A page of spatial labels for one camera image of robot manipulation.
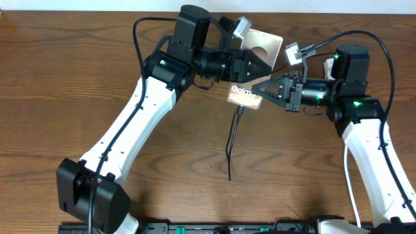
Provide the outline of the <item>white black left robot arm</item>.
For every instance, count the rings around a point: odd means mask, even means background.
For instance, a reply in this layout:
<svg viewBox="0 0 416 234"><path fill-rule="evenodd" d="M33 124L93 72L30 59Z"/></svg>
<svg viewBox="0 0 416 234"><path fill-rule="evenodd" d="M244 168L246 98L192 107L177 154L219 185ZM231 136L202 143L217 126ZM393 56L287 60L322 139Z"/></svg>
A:
<svg viewBox="0 0 416 234"><path fill-rule="evenodd" d="M64 159L57 168L59 207L83 221L88 233L137 231L123 185L150 133L196 76L247 83L272 71L253 51L230 46L246 38L247 18L215 19L204 8L183 5L174 24L151 55L139 58L137 86L107 132L78 161Z"/></svg>

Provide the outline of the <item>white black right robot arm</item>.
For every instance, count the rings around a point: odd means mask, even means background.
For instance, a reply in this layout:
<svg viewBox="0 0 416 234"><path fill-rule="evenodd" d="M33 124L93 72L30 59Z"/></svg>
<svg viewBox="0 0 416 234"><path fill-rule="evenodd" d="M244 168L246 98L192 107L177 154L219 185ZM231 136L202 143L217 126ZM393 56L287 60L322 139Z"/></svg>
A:
<svg viewBox="0 0 416 234"><path fill-rule="evenodd" d="M372 209L372 233L414 233L415 191L397 157L386 118L387 109L366 94L370 56L358 45L340 45L331 79L308 79L294 71L253 85L253 93L286 111L300 105L326 107L327 117L343 139L364 182Z"/></svg>

